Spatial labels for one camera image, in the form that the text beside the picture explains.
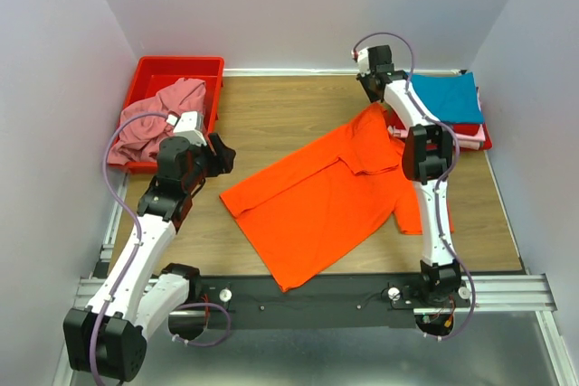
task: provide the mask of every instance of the wall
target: wall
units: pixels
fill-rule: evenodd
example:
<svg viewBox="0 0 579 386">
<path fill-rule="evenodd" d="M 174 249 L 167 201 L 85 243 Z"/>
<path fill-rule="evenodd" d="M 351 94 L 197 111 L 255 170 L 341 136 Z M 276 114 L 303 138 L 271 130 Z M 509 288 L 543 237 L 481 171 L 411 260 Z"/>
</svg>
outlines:
<svg viewBox="0 0 579 386">
<path fill-rule="evenodd" d="M 135 57 L 105 0 L 0 0 L 0 384 L 45 385 L 97 259 L 100 156 Z"/>
<path fill-rule="evenodd" d="M 575 0 L 509 0 L 472 64 L 495 142 L 490 160 L 521 255 L 546 272 L 579 367 Z"/>
<path fill-rule="evenodd" d="M 221 55 L 235 68 L 353 68 L 352 45 L 406 35 L 418 67 L 468 67 L 507 0 L 108 0 L 144 54 Z M 395 61 L 409 56 L 394 44 Z"/>
</svg>

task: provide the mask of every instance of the pink cloth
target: pink cloth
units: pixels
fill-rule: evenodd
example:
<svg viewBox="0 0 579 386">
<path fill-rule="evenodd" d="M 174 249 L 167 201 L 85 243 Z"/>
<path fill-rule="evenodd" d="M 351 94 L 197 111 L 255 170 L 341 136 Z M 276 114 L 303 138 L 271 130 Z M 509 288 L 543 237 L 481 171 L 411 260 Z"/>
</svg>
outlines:
<svg viewBox="0 0 579 386">
<path fill-rule="evenodd" d="M 205 82 L 199 79 L 179 79 L 161 89 L 155 97 L 135 101 L 120 113 L 120 122 L 142 112 L 197 111 L 204 114 Z M 173 128 L 160 117 L 144 117 L 128 124 L 119 141 L 109 152 L 107 162 L 123 165 L 126 162 L 154 162 L 160 142 L 172 136 Z"/>
</svg>

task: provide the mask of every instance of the wooden tabletop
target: wooden tabletop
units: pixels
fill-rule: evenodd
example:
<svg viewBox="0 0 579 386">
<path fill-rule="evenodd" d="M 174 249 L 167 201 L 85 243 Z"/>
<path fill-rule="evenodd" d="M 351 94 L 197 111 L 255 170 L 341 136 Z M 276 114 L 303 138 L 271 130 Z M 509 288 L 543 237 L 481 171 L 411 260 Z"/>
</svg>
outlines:
<svg viewBox="0 0 579 386">
<path fill-rule="evenodd" d="M 368 105 L 353 76 L 226 78 L 216 131 L 237 151 L 233 172 L 208 179 L 193 210 L 160 260 L 195 266 L 205 275 L 269 274 L 223 206 L 219 194 L 283 156 L 346 123 Z M 127 203 L 135 209 L 150 175 L 132 175 Z M 472 270 L 520 270 L 521 264 L 483 152 L 469 152 L 449 181 L 453 243 Z M 124 213 L 111 266 L 128 239 Z M 394 217 L 326 272 L 419 269 L 422 237 L 399 232 Z"/>
</svg>

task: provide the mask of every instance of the orange long-sleeve shirt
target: orange long-sleeve shirt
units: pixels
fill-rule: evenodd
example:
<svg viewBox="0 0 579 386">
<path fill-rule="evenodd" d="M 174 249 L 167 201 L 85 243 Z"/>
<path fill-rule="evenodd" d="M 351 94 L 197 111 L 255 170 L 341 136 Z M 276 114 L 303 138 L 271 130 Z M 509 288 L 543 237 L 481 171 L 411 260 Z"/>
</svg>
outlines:
<svg viewBox="0 0 579 386">
<path fill-rule="evenodd" d="M 342 258 L 392 213 L 403 233 L 422 233 L 402 152 L 375 103 L 221 198 L 287 291 Z"/>
</svg>

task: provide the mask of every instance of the red tray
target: red tray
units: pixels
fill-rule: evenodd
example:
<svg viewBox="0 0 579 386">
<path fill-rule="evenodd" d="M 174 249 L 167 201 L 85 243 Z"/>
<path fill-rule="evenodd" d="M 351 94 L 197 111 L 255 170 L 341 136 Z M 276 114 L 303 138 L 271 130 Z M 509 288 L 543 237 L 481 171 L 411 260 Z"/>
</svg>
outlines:
<svg viewBox="0 0 579 386">
<path fill-rule="evenodd" d="M 159 90 L 182 77 L 205 80 L 204 123 L 207 132 L 211 133 L 217 119 L 224 64 L 223 58 L 217 57 L 145 56 L 138 62 L 123 108 L 135 101 L 154 97 Z M 154 174 L 157 171 L 155 162 L 129 162 L 111 166 L 130 174 Z"/>
</svg>

